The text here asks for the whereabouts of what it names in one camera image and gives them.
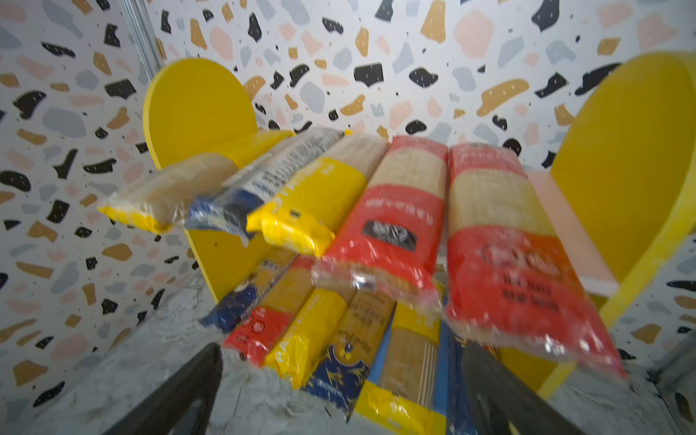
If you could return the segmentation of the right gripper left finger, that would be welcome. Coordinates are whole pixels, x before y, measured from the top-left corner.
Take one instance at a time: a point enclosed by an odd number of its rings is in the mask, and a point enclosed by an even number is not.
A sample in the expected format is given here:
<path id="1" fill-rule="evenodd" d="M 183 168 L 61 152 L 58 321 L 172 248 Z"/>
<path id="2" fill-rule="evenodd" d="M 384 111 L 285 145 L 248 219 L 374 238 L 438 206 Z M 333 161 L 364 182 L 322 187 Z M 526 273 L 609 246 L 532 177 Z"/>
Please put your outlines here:
<path id="1" fill-rule="evenodd" d="M 108 434 L 204 434 L 223 375 L 219 344 L 207 344 Z"/>

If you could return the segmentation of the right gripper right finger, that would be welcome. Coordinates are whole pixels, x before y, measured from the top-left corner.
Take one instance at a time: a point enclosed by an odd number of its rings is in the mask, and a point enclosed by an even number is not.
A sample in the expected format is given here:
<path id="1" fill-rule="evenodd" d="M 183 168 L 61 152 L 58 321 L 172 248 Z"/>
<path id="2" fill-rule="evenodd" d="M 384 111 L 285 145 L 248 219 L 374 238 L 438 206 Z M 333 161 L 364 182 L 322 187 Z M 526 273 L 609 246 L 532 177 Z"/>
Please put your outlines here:
<path id="1" fill-rule="evenodd" d="M 580 434 L 480 344 L 464 347 L 461 371 L 479 434 Z"/>

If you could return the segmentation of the red black-label spaghetti bag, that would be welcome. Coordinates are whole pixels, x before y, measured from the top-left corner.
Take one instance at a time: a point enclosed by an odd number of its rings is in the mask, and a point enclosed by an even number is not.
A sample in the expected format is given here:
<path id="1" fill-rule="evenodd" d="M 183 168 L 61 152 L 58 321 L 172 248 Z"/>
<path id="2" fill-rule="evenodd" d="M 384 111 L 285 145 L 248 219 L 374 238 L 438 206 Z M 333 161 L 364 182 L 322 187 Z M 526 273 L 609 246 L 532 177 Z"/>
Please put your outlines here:
<path id="1" fill-rule="evenodd" d="M 262 367 L 313 292 L 315 261 L 315 257 L 298 256 L 222 346 L 239 353 L 242 361 Z"/>

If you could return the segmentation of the dark blue Anko pasta bag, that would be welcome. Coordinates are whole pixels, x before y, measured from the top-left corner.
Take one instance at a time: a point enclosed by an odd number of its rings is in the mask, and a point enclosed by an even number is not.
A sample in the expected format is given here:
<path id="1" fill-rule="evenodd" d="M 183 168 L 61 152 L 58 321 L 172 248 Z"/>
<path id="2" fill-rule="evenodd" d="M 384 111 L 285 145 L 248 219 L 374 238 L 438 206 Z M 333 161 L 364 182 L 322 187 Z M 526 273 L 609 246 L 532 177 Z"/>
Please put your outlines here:
<path id="1" fill-rule="evenodd" d="M 247 319 L 296 258 L 297 253 L 291 250 L 272 248 L 234 290 L 199 319 L 199 325 L 215 328 L 223 334 L 232 333 Z"/>

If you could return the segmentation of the yellow Pastatime bag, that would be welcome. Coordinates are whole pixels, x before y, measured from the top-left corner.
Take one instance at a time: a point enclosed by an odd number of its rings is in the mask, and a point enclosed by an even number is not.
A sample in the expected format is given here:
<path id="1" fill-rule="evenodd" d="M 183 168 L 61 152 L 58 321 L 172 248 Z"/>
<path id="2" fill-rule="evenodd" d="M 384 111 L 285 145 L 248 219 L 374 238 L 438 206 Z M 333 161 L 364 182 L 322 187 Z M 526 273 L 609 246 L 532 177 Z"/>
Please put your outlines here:
<path id="1" fill-rule="evenodd" d="M 355 411 L 397 434 L 444 433 L 439 359 L 440 317 L 399 302 Z"/>
<path id="2" fill-rule="evenodd" d="M 265 366 L 281 380 L 301 389 L 313 373 L 329 340 L 344 317 L 356 290 L 315 288 L 286 333 L 266 357 Z"/>

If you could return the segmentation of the blue starry pasta bag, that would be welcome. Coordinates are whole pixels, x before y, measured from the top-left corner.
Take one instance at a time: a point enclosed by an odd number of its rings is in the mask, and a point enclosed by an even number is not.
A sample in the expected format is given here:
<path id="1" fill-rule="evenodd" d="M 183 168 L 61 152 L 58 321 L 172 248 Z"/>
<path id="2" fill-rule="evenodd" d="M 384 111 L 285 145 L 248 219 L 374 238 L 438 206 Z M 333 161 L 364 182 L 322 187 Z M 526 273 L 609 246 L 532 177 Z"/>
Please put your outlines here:
<path id="1" fill-rule="evenodd" d="M 380 349 L 396 302 L 382 293 L 356 293 L 303 390 L 351 418 Z"/>

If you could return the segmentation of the yellow top spaghetti bag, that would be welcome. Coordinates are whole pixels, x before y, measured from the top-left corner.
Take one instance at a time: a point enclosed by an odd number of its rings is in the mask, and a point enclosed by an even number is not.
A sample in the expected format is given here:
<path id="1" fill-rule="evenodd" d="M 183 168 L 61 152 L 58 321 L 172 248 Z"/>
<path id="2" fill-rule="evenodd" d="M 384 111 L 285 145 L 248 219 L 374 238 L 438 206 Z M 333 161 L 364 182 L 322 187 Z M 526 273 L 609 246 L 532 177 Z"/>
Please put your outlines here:
<path id="1" fill-rule="evenodd" d="M 233 175 L 292 135 L 269 130 L 224 142 L 110 195 L 98 210 L 115 222 L 166 233 L 184 223 L 194 199 L 220 191 Z"/>

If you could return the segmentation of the yellow end spaghetti bag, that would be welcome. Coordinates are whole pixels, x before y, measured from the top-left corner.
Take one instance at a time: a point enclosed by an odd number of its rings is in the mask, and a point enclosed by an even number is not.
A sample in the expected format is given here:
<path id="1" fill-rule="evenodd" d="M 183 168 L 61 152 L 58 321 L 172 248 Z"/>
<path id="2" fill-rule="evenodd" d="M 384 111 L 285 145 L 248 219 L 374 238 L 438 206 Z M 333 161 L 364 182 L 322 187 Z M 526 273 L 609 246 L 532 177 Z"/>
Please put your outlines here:
<path id="1" fill-rule="evenodd" d="M 246 229 L 272 246 L 322 257 L 388 148 L 389 142 L 380 136 L 343 137 L 250 213 Z"/>

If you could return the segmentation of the white label noodle bag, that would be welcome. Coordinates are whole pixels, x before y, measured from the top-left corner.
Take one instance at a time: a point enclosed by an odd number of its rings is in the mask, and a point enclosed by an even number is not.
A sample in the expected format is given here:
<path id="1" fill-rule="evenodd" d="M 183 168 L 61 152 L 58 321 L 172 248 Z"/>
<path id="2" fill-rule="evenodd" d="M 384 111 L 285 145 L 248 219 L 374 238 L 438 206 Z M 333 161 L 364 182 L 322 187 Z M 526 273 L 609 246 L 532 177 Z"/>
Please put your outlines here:
<path id="1" fill-rule="evenodd" d="M 247 247 L 254 237 L 247 231 L 248 215 L 273 199 L 299 170 L 344 136 L 342 130 L 317 127 L 277 143 L 223 182 L 220 192 L 197 197 L 190 206 L 185 228 L 225 232 Z"/>

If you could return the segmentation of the blue Barilla spaghetti pack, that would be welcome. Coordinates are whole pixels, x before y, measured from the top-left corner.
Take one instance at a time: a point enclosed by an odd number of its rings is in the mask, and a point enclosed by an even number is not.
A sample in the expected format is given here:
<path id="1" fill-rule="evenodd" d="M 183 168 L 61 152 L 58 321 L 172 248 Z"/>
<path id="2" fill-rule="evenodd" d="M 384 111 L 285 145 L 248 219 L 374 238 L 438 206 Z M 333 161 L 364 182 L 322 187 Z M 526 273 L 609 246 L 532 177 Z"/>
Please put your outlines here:
<path id="1" fill-rule="evenodd" d="M 446 433 L 477 435 L 478 429 L 461 369 L 465 344 L 451 332 L 449 332 L 448 340 Z"/>

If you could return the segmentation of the yellow shelf with coloured boards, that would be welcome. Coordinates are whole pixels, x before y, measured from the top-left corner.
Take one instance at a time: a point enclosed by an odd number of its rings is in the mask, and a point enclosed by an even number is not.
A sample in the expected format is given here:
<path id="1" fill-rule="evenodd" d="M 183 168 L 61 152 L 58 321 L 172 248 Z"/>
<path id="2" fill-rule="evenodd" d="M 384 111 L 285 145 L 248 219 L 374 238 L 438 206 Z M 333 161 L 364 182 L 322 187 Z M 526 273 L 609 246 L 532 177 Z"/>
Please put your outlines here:
<path id="1" fill-rule="evenodd" d="M 158 169 L 251 137 L 250 96 L 207 59 L 167 65 L 150 84 L 143 128 Z M 619 66 L 576 116 L 550 173 L 618 287 L 601 307 L 613 326 L 695 232 L 695 56 L 657 52 Z"/>

